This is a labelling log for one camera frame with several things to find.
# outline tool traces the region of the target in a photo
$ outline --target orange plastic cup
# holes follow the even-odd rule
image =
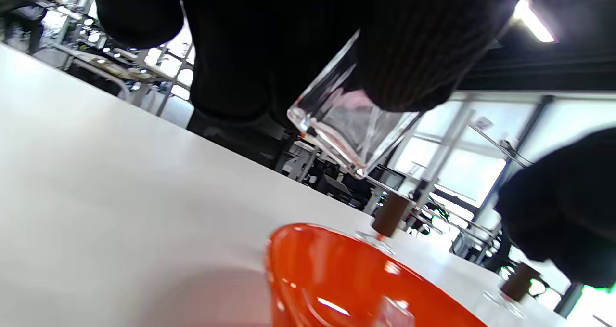
[[[266,268],[275,327],[381,326],[387,301],[410,312],[416,327],[486,327],[405,265],[322,226],[279,228],[268,243]],[[389,325],[409,327],[413,321]]]

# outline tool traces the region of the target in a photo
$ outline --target ceiling light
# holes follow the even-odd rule
[[[553,42],[555,39],[550,34],[550,31],[542,24],[541,20],[535,15],[535,13],[530,9],[527,0],[520,0],[515,6],[515,11],[513,13],[514,17],[522,20],[524,25],[530,29],[530,31],[539,39],[541,42]]]

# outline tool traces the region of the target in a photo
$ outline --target computer monitor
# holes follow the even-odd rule
[[[393,190],[398,190],[407,177],[399,171],[390,169],[383,165],[376,165],[368,176],[374,180],[378,180],[386,186],[391,187]]]

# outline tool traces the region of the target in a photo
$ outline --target glass base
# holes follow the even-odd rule
[[[355,237],[367,244],[374,246],[375,248],[379,249],[380,251],[382,251],[383,253],[387,255],[396,254],[394,250],[391,248],[391,246],[385,242],[385,239],[387,239],[387,237],[383,235],[381,235],[380,237],[382,238],[379,239],[378,235],[377,237],[375,237],[374,235],[369,235],[368,233],[364,233],[362,231],[356,231]]]
[[[524,320],[519,303],[511,300],[500,290],[484,291],[473,311],[486,325],[520,327]]]

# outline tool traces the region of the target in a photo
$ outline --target black sleeve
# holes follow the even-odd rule
[[[552,210],[616,242],[615,157],[616,128],[594,132],[518,171],[501,187],[497,211],[520,229]]]
[[[106,33],[135,48],[174,38],[183,26],[180,0],[96,0]]]
[[[379,107],[444,103],[507,26],[519,0],[363,0],[357,65]]]

